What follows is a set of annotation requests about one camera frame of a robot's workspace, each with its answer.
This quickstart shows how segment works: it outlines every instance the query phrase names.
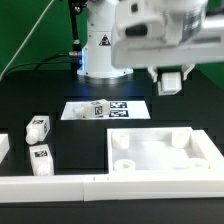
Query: white plastic tray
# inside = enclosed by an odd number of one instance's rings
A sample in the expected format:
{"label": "white plastic tray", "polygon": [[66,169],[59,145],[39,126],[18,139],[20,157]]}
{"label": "white plastic tray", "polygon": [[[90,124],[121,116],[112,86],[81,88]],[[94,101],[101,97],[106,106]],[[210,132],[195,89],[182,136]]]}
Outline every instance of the white plastic tray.
{"label": "white plastic tray", "polygon": [[[224,197],[223,156],[204,131],[187,129],[191,135],[190,145],[185,149],[175,149],[170,144],[175,128],[109,129],[109,174],[1,177],[0,202]],[[112,148],[114,131],[130,133],[127,156],[135,161],[135,170],[114,171],[113,163],[127,158]],[[209,168],[189,169],[190,158],[208,161]]]}

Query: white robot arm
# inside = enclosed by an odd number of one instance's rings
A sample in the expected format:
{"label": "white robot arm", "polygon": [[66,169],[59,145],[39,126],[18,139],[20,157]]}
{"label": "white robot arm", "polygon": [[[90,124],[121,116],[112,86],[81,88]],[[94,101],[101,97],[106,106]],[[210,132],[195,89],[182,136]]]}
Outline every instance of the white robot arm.
{"label": "white robot arm", "polygon": [[206,17],[208,0],[128,0],[116,7],[112,64],[117,68],[224,61],[224,16]]}

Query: white plastic part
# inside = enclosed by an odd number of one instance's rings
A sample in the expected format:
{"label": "white plastic part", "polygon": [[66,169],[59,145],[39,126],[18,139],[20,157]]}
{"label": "white plastic part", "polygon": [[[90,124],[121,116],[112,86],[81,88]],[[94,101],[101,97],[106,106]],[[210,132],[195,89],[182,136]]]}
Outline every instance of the white plastic part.
{"label": "white plastic part", "polygon": [[187,80],[188,74],[194,69],[195,64],[191,65],[182,65],[181,70],[183,72],[183,80]]}
{"label": "white plastic part", "polygon": [[30,147],[30,160],[34,176],[54,175],[53,159],[48,145]]}
{"label": "white plastic part", "polygon": [[188,130],[177,129],[172,131],[172,146],[175,148],[186,148],[189,145],[190,132]]}
{"label": "white plastic part", "polygon": [[[171,145],[172,131],[178,128],[123,129],[130,134],[130,146],[139,142],[165,142]],[[185,148],[189,159],[200,158],[209,162],[209,169],[136,170],[117,172],[109,154],[108,175],[23,176],[0,178],[0,202],[92,201],[153,198],[204,198],[224,197],[224,158],[206,133],[190,131],[190,147]],[[111,133],[121,129],[108,129],[108,149]],[[126,153],[127,150],[115,150]],[[136,148],[137,155],[142,148]]]}
{"label": "white plastic part", "polygon": [[158,82],[158,94],[175,95],[182,89],[180,72],[163,73],[161,82]]}
{"label": "white plastic part", "polygon": [[0,163],[9,151],[9,139],[7,134],[0,134]]}
{"label": "white plastic part", "polygon": [[83,201],[83,176],[0,178],[0,203]]}
{"label": "white plastic part", "polygon": [[134,171],[135,170],[135,162],[130,159],[120,159],[114,163],[114,170],[115,171]]}
{"label": "white plastic part", "polygon": [[187,12],[205,7],[208,0],[147,0],[147,2],[159,9]]}
{"label": "white plastic part", "polygon": [[207,160],[201,158],[189,159],[189,169],[209,169],[210,164]]}
{"label": "white plastic part", "polygon": [[40,131],[38,129],[31,129],[26,135],[26,142],[30,145],[36,144],[40,139]]}
{"label": "white plastic part", "polygon": [[130,135],[126,132],[113,132],[111,135],[112,147],[114,149],[127,149],[129,147]]}
{"label": "white plastic part", "polygon": [[94,118],[110,114],[110,102],[102,99],[82,103],[80,108],[74,110],[76,118]]}
{"label": "white plastic part", "polygon": [[30,145],[43,141],[50,130],[49,116],[34,116],[26,127],[26,142]]}

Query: white base structure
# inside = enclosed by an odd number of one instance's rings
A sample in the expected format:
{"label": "white base structure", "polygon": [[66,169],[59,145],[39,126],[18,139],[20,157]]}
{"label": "white base structure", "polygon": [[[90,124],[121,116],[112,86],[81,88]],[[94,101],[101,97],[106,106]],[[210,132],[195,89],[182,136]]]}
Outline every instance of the white base structure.
{"label": "white base structure", "polygon": [[[112,147],[111,136],[117,131],[129,133],[128,148]],[[191,128],[108,129],[107,136],[109,174],[1,177],[0,202],[224,197],[224,158],[204,131]],[[137,154],[139,150],[139,155],[149,155],[147,147],[156,147],[156,144],[167,146],[167,151],[174,153],[169,168],[148,169],[151,164],[145,163],[146,156],[131,158],[136,164],[134,169],[117,171],[113,168],[116,150],[119,153],[136,150]],[[189,161],[189,166],[181,163],[183,167],[178,168],[175,152],[180,160]],[[139,168],[142,163],[146,164],[145,168]]]}
{"label": "white base structure", "polygon": [[128,80],[132,69],[116,69],[111,65],[111,31],[117,0],[101,0],[87,4],[88,42],[82,51],[82,67],[77,71],[80,80],[98,84]]}

